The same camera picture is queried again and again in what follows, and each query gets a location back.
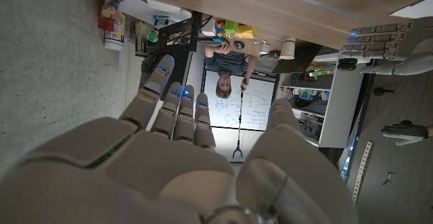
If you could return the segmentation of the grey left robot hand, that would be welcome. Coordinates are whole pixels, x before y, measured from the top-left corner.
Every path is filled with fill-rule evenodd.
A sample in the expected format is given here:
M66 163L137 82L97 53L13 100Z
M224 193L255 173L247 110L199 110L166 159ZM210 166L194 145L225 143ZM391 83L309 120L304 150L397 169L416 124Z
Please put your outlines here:
M340 51L337 69L353 71L361 60L396 64L366 66L364 74L411 76L432 70L432 17L354 28Z

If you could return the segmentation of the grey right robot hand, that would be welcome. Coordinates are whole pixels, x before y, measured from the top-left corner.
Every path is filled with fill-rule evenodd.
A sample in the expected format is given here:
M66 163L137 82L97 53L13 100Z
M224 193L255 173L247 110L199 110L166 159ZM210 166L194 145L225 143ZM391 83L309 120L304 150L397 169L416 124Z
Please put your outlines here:
M275 100L241 169L216 151L205 94L164 56L122 115L23 156L1 178L2 223L357 223L335 166Z

